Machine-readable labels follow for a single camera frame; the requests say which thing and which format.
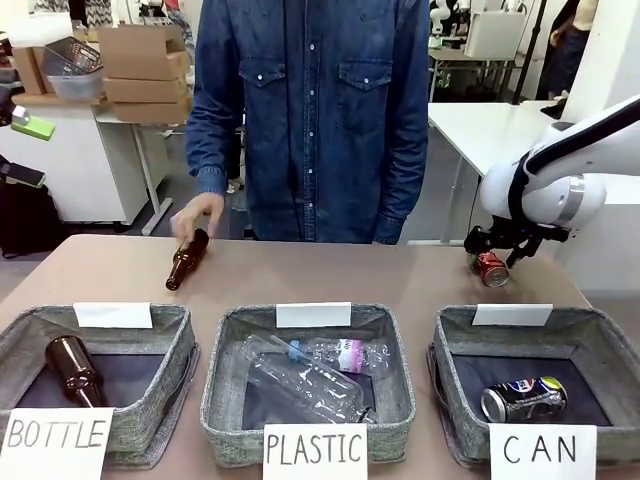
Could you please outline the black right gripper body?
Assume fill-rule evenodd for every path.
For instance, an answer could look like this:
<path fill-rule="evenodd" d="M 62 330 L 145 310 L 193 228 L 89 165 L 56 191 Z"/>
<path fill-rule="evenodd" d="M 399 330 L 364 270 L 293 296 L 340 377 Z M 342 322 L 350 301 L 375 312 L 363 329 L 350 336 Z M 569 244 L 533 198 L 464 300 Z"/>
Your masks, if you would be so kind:
<path fill-rule="evenodd" d="M 488 250 L 513 249 L 521 245 L 531 237 L 539 237 L 543 240 L 538 225 L 528 220 L 513 220 L 497 215 L 491 217 L 491 225 L 483 228 L 488 244 Z"/>

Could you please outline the red crushed can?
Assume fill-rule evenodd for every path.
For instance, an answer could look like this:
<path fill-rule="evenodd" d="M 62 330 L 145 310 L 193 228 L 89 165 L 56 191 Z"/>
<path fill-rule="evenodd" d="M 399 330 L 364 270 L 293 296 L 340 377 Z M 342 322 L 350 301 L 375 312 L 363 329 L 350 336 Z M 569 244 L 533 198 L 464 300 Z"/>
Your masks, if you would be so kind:
<path fill-rule="evenodd" d="M 471 254 L 470 268 L 487 287 L 499 288 L 509 280 L 506 264 L 493 252 Z"/>

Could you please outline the crushed black Pepsi can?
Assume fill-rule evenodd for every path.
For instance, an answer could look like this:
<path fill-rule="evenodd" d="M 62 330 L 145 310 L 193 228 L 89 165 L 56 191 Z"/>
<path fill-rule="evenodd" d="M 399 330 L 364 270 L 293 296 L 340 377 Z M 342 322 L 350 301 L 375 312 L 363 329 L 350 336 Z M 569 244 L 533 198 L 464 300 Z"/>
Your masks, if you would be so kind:
<path fill-rule="evenodd" d="M 527 423 L 562 412 L 568 405 L 564 386 L 551 376 L 497 383 L 483 391 L 481 410 L 492 423 Z"/>

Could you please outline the small purple-label plastic bottle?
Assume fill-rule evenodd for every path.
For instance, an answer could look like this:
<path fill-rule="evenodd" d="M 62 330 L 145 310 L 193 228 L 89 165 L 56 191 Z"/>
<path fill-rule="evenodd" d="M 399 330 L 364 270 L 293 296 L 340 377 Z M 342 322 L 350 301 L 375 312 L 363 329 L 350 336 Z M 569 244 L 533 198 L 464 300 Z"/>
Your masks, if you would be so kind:
<path fill-rule="evenodd" d="M 289 342 L 288 353 L 292 359 L 305 355 L 344 373 L 382 376 L 390 371 L 389 347 L 377 340 L 296 339 Z"/>

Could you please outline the brown glass bottle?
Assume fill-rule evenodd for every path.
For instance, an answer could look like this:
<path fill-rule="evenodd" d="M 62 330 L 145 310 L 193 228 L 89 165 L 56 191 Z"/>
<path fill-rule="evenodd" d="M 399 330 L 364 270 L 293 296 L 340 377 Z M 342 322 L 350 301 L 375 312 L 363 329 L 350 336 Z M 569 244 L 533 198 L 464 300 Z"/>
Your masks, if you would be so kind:
<path fill-rule="evenodd" d="M 103 376 L 79 337 L 63 335 L 53 339 L 45 349 L 45 358 L 64 396 L 74 405 L 108 406 Z"/>
<path fill-rule="evenodd" d="M 177 291 L 184 280 L 194 271 L 205 256 L 209 243 L 208 233 L 196 229 L 190 242 L 181 246 L 173 256 L 173 265 L 165 282 L 169 291 Z"/>

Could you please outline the large clear plastic bottle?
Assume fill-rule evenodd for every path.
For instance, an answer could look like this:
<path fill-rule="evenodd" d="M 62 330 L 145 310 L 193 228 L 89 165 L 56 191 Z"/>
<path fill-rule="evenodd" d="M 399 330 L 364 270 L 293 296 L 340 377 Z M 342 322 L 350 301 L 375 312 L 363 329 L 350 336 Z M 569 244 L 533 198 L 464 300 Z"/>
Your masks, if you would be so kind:
<path fill-rule="evenodd" d="M 249 390 L 266 424 L 376 424 L 363 388 L 275 335 L 250 335 L 241 346 Z"/>

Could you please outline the person's right forearm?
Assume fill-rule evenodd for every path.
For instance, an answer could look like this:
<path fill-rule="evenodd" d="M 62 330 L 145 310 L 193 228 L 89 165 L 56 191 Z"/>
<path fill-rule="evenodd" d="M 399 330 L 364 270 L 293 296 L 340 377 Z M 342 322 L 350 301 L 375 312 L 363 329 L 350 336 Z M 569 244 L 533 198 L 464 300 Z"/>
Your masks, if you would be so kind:
<path fill-rule="evenodd" d="M 228 189 L 229 158 L 242 115 L 196 104 L 186 130 L 186 157 L 190 174 L 201 193 L 224 196 Z"/>

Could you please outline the white CAN paper label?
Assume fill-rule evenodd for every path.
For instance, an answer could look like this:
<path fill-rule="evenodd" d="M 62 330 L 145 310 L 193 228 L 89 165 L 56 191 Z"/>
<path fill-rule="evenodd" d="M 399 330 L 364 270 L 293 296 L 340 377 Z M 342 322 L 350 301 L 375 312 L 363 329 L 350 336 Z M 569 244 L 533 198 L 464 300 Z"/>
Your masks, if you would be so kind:
<path fill-rule="evenodd" d="M 593 425 L 493 423 L 491 480 L 596 480 Z"/>

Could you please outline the grey fabric plastic basket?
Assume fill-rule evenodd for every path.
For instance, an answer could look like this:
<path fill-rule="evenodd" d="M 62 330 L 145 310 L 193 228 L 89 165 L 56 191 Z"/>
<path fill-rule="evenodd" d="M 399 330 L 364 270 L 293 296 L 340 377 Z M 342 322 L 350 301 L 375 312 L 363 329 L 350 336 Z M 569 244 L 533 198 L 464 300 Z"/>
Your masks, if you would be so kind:
<path fill-rule="evenodd" d="M 378 304 L 352 304 L 348 327 L 276 327 L 276 305 L 243 306 L 228 311 L 221 320 L 206 376 L 200 422 L 213 448 L 217 465 L 240 468 L 263 462 L 265 412 L 251 398 L 248 366 L 241 346 L 252 334 L 291 340 L 312 338 L 362 339 L 387 344 L 390 371 L 385 375 L 344 373 L 364 390 L 365 400 L 377 414 L 368 429 L 368 459 L 382 464 L 406 456 L 409 432 L 416 415 L 404 345 L 392 312 Z"/>

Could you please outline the small cardboard box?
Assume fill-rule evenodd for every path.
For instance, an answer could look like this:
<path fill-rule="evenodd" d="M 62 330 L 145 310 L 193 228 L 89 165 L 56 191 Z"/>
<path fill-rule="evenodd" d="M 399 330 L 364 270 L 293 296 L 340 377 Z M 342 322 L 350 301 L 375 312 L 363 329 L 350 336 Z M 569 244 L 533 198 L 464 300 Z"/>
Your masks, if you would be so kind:
<path fill-rule="evenodd" d="M 13 62 L 24 90 L 29 95 L 54 94 L 44 73 L 44 47 L 12 48 Z"/>

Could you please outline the blank white card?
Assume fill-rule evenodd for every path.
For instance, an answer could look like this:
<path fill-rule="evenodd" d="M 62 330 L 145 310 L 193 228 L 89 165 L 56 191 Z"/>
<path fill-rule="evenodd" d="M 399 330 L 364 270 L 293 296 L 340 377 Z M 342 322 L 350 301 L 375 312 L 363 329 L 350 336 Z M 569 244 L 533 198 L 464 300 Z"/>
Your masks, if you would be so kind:
<path fill-rule="evenodd" d="M 81 328 L 153 328 L 149 302 L 75 302 L 72 308 Z"/>
<path fill-rule="evenodd" d="M 473 326 L 544 327 L 552 304 L 478 304 Z"/>
<path fill-rule="evenodd" d="M 351 302 L 310 302 L 276 305 L 276 327 L 324 328 L 351 325 Z"/>

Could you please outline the white side table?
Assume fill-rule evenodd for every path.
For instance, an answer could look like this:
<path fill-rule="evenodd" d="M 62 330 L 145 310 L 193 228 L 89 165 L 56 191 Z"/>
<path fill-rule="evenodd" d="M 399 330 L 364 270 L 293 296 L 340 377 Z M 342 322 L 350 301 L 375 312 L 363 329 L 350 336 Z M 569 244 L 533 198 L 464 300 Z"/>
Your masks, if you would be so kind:
<path fill-rule="evenodd" d="M 509 163 L 551 132 L 554 120 L 542 109 L 548 101 L 508 103 L 431 103 L 429 124 L 459 155 L 450 204 L 461 198 L 466 170 L 480 176 L 494 165 Z"/>

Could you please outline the white table with legs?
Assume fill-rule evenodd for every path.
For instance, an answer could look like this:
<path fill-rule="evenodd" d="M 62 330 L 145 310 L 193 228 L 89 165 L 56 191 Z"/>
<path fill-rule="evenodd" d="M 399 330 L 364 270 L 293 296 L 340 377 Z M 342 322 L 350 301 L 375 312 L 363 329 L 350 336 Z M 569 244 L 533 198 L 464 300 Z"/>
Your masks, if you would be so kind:
<path fill-rule="evenodd" d="M 169 211 L 174 205 L 173 198 L 168 195 L 161 196 L 158 193 L 158 187 L 165 180 L 165 176 L 156 174 L 154 165 L 157 160 L 160 160 L 161 165 L 169 165 L 169 154 L 165 141 L 171 136 L 180 135 L 182 125 L 123 121 L 117 118 L 114 107 L 105 107 L 101 111 L 95 107 L 94 118 L 99 125 L 125 125 L 131 130 L 148 203 L 152 208 L 151 216 L 141 227 L 141 234 L 151 236 L 161 222 L 168 217 Z"/>

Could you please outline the large open cardboard box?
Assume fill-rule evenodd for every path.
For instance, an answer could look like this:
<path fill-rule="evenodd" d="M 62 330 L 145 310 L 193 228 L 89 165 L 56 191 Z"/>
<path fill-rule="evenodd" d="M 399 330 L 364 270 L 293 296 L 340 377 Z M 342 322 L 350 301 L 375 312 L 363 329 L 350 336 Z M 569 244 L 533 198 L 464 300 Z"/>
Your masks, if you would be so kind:
<path fill-rule="evenodd" d="M 105 76 L 170 81 L 184 77 L 190 58 L 176 25 L 125 25 L 98 31 Z"/>

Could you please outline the background person in dark skirt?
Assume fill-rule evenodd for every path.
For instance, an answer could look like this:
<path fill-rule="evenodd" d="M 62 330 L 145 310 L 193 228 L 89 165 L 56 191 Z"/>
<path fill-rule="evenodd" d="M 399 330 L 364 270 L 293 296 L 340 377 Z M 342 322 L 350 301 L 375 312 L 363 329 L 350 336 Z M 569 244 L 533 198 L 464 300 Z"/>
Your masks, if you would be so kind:
<path fill-rule="evenodd" d="M 593 26 L 599 0 L 566 0 L 552 24 L 537 100 L 569 93 Z"/>

